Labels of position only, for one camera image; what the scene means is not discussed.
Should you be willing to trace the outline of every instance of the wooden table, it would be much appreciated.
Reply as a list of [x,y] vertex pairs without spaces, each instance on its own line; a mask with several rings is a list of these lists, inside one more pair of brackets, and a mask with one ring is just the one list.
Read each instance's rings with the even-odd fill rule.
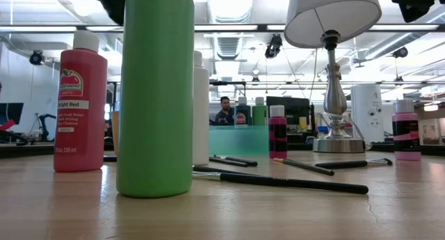
[[[317,163],[364,154],[292,152]],[[394,159],[368,152],[367,159]],[[445,158],[337,170],[334,177],[256,157],[257,168],[298,179],[366,184],[368,195],[194,180],[183,195],[118,195],[116,163],[54,173],[52,156],[0,160],[0,239],[445,239]]]

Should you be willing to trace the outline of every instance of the computer monitor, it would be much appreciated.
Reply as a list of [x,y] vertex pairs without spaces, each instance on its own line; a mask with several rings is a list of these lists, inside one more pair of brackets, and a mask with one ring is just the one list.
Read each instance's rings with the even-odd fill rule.
[[288,125],[287,130],[289,132],[295,132],[298,130],[297,126],[300,124],[301,117],[306,117],[307,125],[310,124],[310,104],[308,99],[293,97],[267,97],[266,104],[268,106],[268,110],[270,110],[272,105],[284,106],[284,112],[286,114]]
[[15,124],[20,123],[24,103],[0,104],[0,125],[8,120],[14,120]]

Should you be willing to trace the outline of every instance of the lamp base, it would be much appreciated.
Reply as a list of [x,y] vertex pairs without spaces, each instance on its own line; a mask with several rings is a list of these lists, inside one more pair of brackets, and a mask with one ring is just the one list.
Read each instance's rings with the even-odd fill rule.
[[362,139],[316,139],[314,151],[320,153],[364,153]]

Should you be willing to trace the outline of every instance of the paint bottle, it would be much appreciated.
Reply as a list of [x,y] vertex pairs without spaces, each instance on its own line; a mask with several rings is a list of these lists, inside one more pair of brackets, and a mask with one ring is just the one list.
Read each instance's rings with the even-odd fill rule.
[[73,49],[60,55],[57,172],[97,170],[104,163],[107,60],[98,51],[96,34],[76,31]]
[[193,165],[209,163],[209,72],[202,54],[195,51],[193,75]]
[[412,100],[403,99],[394,103],[392,129],[396,159],[420,161],[419,122]]
[[194,10],[193,0],[126,0],[121,195],[159,198],[191,187]]
[[268,112],[264,105],[264,97],[255,98],[255,106],[252,107],[252,125],[267,126]]
[[235,126],[243,127],[252,125],[252,118],[250,117],[250,106],[248,106],[248,99],[246,97],[238,98],[238,105],[235,106]]
[[271,159],[287,158],[287,120],[284,117],[283,105],[270,107],[269,119],[269,157]]

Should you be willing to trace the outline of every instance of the lamp shade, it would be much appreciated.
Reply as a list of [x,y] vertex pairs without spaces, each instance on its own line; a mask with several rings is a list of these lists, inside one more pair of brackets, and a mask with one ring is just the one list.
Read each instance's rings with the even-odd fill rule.
[[300,48],[323,46],[325,31],[340,33],[339,43],[371,28],[382,16],[378,0],[290,0],[284,37]]

